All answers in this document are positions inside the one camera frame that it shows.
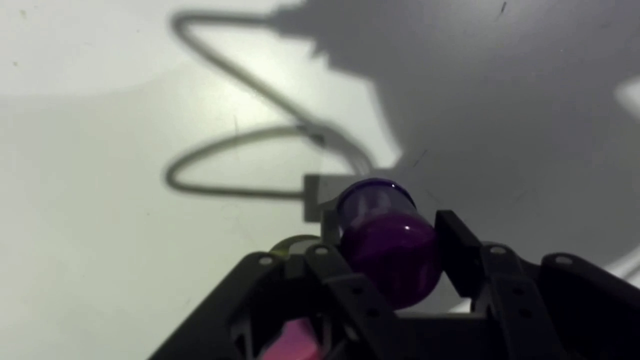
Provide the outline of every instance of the purple object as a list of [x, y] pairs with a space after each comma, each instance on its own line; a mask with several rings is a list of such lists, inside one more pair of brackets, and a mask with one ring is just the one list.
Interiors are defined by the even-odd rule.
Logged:
[[393, 308], [426, 299], [439, 281], [435, 230], [395, 182], [369, 179], [337, 198], [340, 251]]

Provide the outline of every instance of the table surface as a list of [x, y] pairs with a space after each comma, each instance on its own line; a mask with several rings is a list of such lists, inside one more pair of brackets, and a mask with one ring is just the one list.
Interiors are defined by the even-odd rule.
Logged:
[[[194, 146], [291, 125], [179, 44], [170, 16], [279, 6], [308, 9], [288, 24], [306, 37], [194, 32], [355, 138], [426, 215], [453, 208], [532, 257], [587, 252], [613, 274], [636, 262], [634, 2], [2, 0], [2, 359], [144, 359], [246, 252], [317, 233], [298, 200], [163, 185]], [[302, 137], [183, 177], [302, 190], [312, 172], [349, 177]]]

